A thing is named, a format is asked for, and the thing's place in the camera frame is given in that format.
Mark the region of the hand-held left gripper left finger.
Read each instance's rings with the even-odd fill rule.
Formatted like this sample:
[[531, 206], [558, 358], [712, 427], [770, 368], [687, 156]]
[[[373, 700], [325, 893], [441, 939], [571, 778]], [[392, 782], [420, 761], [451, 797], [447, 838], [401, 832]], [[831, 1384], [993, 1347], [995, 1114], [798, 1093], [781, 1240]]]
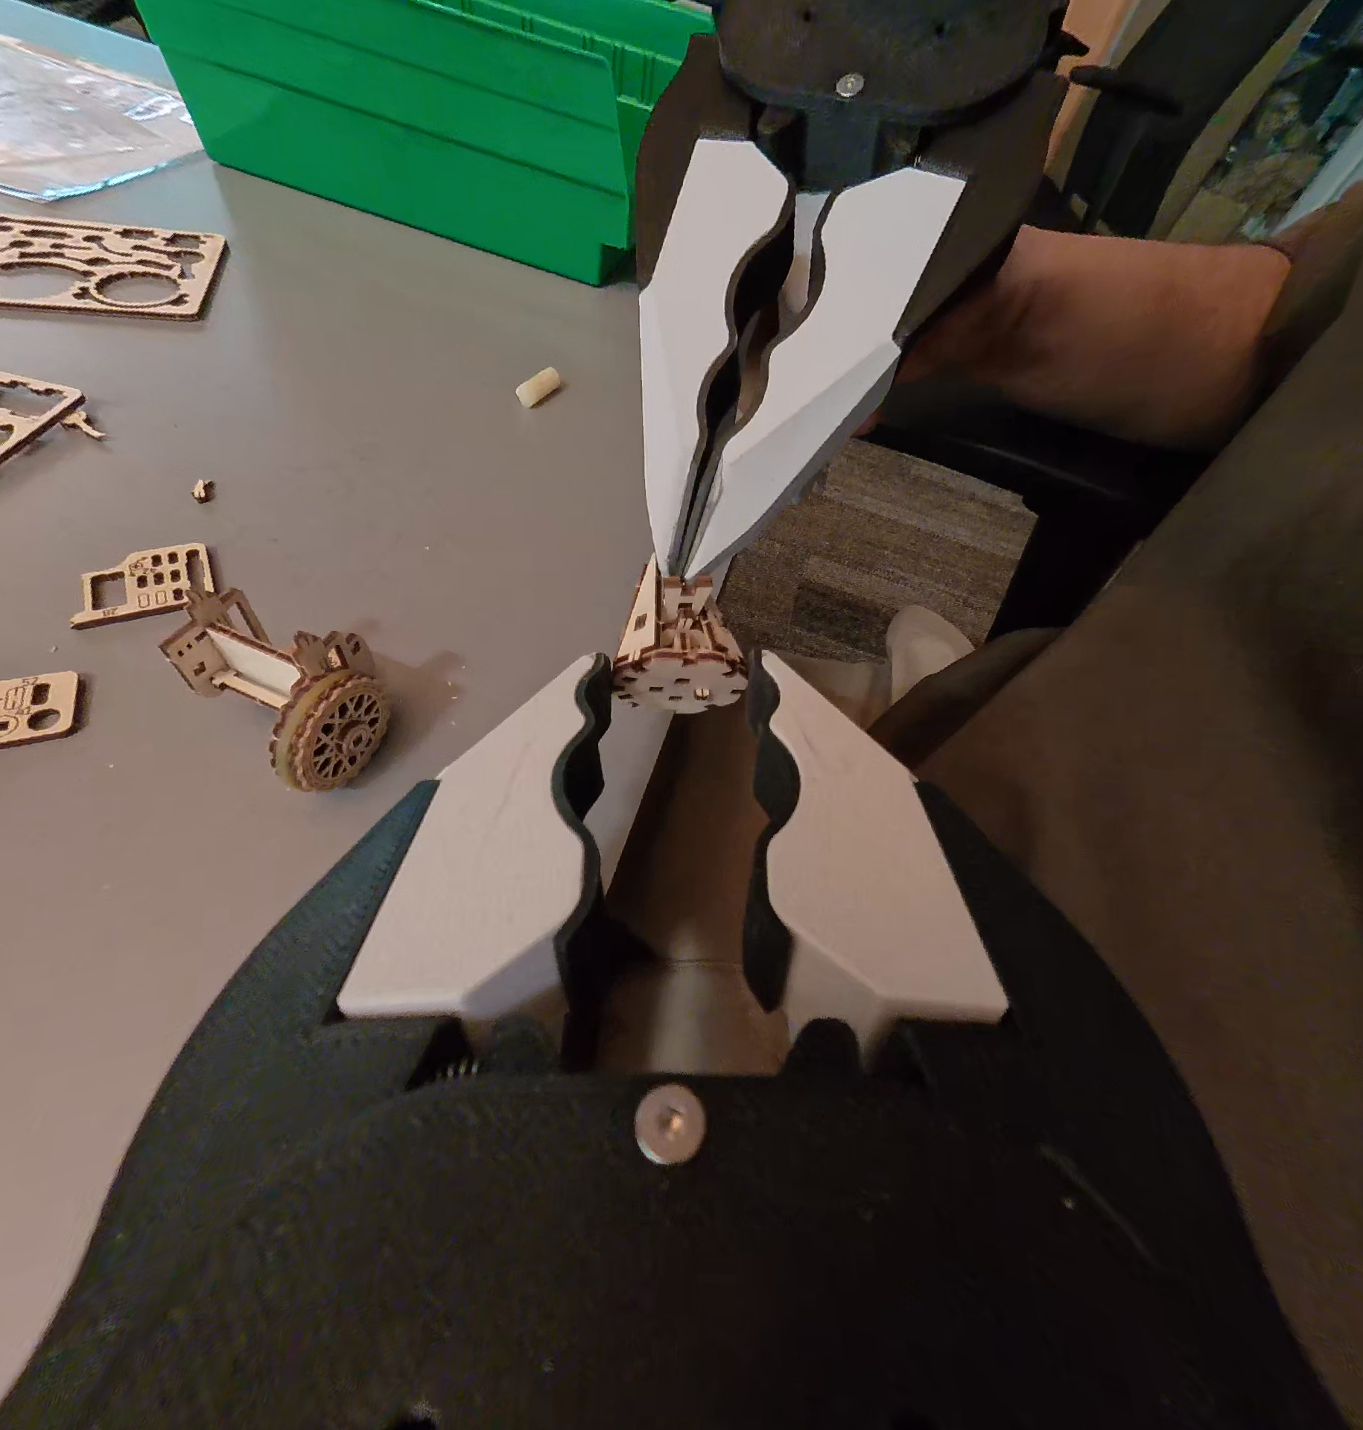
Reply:
[[350, 1019], [565, 1019], [567, 943], [600, 895], [584, 815], [611, 721], [605, 654], [573, 660], [436, 780], [336, 1004]]

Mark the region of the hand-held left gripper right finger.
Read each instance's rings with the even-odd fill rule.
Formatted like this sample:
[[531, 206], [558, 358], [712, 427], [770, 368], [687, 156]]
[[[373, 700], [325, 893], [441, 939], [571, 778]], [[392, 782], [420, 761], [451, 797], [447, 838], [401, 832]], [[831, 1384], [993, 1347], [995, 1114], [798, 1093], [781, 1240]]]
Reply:
[[752, 668], [764, 813], [743, 971], [787, 1032], [999, 1025], [1008, 994], [905, 765], [777, 652]]

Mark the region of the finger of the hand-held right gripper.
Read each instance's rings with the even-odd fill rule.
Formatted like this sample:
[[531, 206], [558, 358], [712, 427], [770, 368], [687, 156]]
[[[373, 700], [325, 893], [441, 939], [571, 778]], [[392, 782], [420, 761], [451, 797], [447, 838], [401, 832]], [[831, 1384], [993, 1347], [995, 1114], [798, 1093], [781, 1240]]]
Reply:
[[770, 349], [754, 412], [720, 448], [689, 580], [747, 545], [876, 408], [901, 360], [896, 330], [964, 186], [959, 173], [911, 165], [825, 207], [819, 288]]
[[686, 517], [712, 379], [735, 351], [735, 280], [781, 227], [792, 186], [750, 139], [699, 137], [640, 291], [644, 492], [657, 572], [693, 578], [729, 555], [798, 479], [798, 419], [766, 396], [724, 446], [724, 496], [691, 557]]

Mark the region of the person's right forearm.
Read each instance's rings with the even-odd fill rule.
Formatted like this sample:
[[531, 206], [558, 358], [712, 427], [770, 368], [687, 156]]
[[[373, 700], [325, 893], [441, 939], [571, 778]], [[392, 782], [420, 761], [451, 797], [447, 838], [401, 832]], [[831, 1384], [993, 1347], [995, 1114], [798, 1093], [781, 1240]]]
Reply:
[[1233, 437], [1293, 269], [1203, 246], [1023, 225], [997, 272], [930, 322], [892, 387], [960, 379], [1046, 419], [1180, 452]]

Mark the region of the wooden wheel assembly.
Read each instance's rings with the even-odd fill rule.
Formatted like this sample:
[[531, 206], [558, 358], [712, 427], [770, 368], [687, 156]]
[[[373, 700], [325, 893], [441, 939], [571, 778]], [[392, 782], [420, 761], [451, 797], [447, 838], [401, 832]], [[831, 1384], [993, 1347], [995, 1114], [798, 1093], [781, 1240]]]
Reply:
[[269, 759], [300, 792], [327, 792], [359, 776], [386, 738], [390, 692], [359, 633], [298, 629], [275, 645], [237, 587], [191, 587], [187, 624], [161, 652], [205, 696], [239, 694], [275, 713]]

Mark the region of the person's white shoe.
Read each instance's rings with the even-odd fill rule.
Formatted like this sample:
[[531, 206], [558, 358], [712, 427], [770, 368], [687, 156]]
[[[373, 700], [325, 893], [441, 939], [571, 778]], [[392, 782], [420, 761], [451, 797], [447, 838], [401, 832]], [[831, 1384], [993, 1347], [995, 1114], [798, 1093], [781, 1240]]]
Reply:
[[924, 677], [945, 670], [974, 649], [974, 643], [939, 612], [907, 605], [888, 624], [882, 658], [852, 662], [798, 652], [783, 652], [781, 658], [852, 723], [869, 727]]

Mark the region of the green plastic bin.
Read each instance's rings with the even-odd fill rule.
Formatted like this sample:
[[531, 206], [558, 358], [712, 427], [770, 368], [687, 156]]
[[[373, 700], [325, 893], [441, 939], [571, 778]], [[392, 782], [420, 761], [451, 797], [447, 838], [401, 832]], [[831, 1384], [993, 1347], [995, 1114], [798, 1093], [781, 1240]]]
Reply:
[[586, 284], [705, 3], [140, 1], [208, 156]]

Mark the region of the small gridded wooden card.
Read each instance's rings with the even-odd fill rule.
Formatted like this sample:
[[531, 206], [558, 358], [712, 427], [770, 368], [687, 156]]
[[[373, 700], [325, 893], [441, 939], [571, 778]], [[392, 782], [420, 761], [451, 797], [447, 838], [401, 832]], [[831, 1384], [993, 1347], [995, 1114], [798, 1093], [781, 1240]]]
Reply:
[[119, 563], [82, 574], [75, 629], [94, 629], [159, 612], [184, 610], [191, 593], [218, 591], [210, 547], [176, 542], [136, 549]]

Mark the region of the small slotted wooden card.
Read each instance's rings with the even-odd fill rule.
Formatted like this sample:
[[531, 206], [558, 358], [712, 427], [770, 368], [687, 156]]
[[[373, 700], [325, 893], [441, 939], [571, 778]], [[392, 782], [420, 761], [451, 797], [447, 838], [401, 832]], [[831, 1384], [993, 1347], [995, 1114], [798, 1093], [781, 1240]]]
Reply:
[[0, 681], [0, 748], [67, 738], [82, 721], [82, 675], [75, 670]]

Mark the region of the punched wooden puzzle sheet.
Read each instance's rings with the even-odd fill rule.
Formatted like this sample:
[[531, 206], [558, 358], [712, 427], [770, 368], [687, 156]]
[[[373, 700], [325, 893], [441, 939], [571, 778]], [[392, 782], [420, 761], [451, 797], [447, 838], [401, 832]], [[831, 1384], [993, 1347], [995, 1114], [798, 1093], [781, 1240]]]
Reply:
[[195, 320], [226, 253], [208, 230], [0, 213], [0, 309]]

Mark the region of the clear plastic sheet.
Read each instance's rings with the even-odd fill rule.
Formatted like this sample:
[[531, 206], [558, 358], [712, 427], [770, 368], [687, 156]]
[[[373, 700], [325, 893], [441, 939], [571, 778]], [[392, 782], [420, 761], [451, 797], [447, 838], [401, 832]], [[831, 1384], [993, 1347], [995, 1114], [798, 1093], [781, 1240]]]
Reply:
[[170, 83], [0, 32], [0, 194], [82, 196], [203, 148]]

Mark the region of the wooden puzzle sheet with gear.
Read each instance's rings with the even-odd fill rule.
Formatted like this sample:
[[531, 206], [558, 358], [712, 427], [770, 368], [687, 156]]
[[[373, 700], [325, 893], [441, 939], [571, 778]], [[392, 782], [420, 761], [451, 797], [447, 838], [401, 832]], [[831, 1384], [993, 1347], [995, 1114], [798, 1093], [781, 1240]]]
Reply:
[[73, 385], [0, 370], [0, 467], [56, 427], [105, 440], [84, 402]]

